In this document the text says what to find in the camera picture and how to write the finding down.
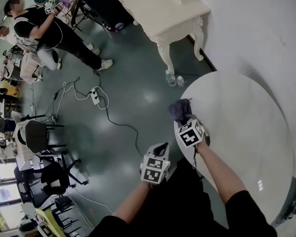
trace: carved table leg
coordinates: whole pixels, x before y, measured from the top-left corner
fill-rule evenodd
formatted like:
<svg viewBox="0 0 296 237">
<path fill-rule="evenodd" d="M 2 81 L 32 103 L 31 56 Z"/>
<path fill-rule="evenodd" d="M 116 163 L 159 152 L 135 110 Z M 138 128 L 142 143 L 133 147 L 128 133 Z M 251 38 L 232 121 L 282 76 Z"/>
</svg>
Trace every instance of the carved table leg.
<svg viewBox="0 0 296 237">
<path fill-rule="evenodd" d="M 194 44 L 194 54 L 199 61 L 204 60 L 204 56 L 199 53 L 199 50 L 203 48 L 204 34 L 202 30 L 203 19 L 201 17 L 195 18 L 194 21 L 194 34 L 195 34 L 195 44 Z"/>
<path fill-rule="evenodd" d="M 174 73 L 173 64 L 170 58 L 170 45 L 165 44 L 162 40 L 159 40 L 157 45 L 163 62 L 168 66 L 168 70 Z"/>
</svg>

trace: gray floor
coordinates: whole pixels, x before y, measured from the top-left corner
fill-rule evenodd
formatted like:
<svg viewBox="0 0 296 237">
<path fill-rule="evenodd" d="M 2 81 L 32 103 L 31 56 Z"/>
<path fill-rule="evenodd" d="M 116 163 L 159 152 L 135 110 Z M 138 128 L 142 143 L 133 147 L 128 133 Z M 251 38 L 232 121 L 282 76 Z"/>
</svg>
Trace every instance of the gray floor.
<svg viewBox="0 0 296 237">
<path fill-rule="evenodd" d="M 176 162 L 181 159 L 183 155 L 175 141 L 173 122 L 167 108 L 198 77 L 184 75 L 184 87 L 170 87 L 165 80 L 166 65 L 158 54 L 157 46 L 140 26 L 132 25 L 118 34 L 111 34 L 92 22 L 85 22 L 82 30 L 84 33 L 81 36 L 87 36 L 86 44 L 98 46 L 103 59 L 114 60 L 111 69 L 101 72 L 101 86 L 110 98 L 108 110 L 111 120 L 130 124 L 138 130 L 141 154 L 145 154 L 151 145 L 169 142 L 170 160 Z M 171 57 L 176 73 L 202 76 L 211 71 L 204 61 L 199 62 L 195 58 L 193 46 L 187 39 L 171 45 Z M 92 70 L 70 54 L 64 56 L 62 70 L 52 72 L 46 69 L 43 81 L 33 85 L 37 115 L 50 115 L 55 92 L 62 88 L 63 82 L 74 81 L 77 77 L 81 78 L 76 83 L 77 89 L 84 93 L 99 84 Z M 61 94 L 62 91 L 55 101 L 55 112 Z M 23 112 L 32 115 L 30 85 L 23 86 L 21 97 Z M 56 131 L 54 139 L 67 144 L 72 158 L 82 159 L 79 168 L 82 174 L 78 177 L 82 180 L 87 178 L 90 182 L 87 186 L 77 185 L 77 189 L 87 198 L 116 209 L 140 179 L 142 158 L 135 148 L 136 133 L 108 122 L 106 111 L 93 105 L 91 99 L 76 100 L 73 89 L 65 94 L 61 102 L 58 120 L 65 128 Z M 218 194 L 207 182 L 205 190 L 210 194 L 216 220 L 226 226 Z M 87 201 L 75 190 L 70 189 L 69 192 L 93 225 L 109 215 L 105 207 Z"/>
</svg>

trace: white backpack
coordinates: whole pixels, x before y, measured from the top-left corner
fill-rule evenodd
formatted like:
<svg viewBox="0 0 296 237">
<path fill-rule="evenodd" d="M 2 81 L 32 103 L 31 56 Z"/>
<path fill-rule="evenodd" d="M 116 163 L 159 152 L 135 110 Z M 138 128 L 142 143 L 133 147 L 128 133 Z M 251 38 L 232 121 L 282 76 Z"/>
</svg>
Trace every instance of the white backpack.
<svg viewBox="0 0 296 237">
<path fill-rule="evenodd" d="M 14 29 L 14 26 L 19 23 L 19 22 L 28 22 L 36 27 L 38 27 L 37 25 L 29 22 L 29 20 L 25 17 L 18 17 L 17 19 L 14 20 L 13 22 L 13 30 L 14 30 L 14 33 L 15 33 L 15 37 L 16 37 L 16 40 L 19 44 L 21 45 L 24 45 L 26 48 L 28 48 L 30 51 L 32 52 L 37 52 L 37 47 L 38 47 L 38 43 L 39 41 L 38 40 L 35 40 L 35 39 L 30 39 L 30 38 L 24 38 L 24 37 L 20 37 L 17 35 L 17 33 L 15 32 L 15 29 Z"/>
</svg>

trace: power strip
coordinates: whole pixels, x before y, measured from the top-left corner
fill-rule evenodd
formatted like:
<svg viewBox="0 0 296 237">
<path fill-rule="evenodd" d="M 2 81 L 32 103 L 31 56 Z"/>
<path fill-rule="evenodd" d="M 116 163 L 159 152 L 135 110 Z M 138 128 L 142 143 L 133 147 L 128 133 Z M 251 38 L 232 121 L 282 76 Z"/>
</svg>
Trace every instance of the power strip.
<svg viewBox="0 0 296 237">
<path fill-rule="evenodd" d="M 92 98 L 92 101 L 93 101 L 93 104 L 94 105 L 98 105 L 100 103 L 100 98 L 99 98 L 99 95 L 97 93 L 97 89 L 98 87 L 95 87 L 93 89 L 90 90 L 90 96 Z"/>
</svg>

